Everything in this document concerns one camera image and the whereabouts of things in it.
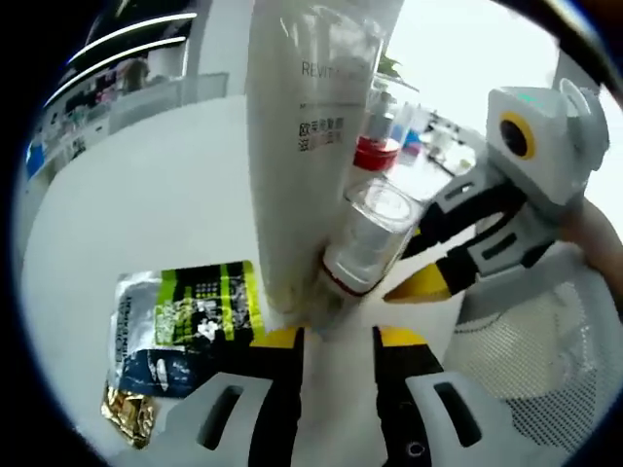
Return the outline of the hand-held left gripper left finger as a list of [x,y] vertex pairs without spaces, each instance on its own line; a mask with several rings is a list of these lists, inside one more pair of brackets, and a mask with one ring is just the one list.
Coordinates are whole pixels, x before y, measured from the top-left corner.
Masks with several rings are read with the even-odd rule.
[[170,409],[147,447],[117,466],[288,466],[301,417],[305,330],[229,348],[217,373]]

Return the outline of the person's right hand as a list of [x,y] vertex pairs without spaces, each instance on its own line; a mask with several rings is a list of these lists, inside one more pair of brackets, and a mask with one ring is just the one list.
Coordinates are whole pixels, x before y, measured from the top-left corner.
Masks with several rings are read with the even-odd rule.
[[584,253],[588,264],[603,276],[622,273],[622,241],[603,212],[583,199],[565,217],[561,239]]

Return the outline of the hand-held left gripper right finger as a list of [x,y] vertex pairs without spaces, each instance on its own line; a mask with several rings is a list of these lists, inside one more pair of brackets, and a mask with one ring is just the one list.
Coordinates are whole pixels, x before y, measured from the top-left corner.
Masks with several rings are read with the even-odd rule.
[[445,371],[406,328],[373,328],[377,414],[387,466],[514,466],[510,410],[480,384]]

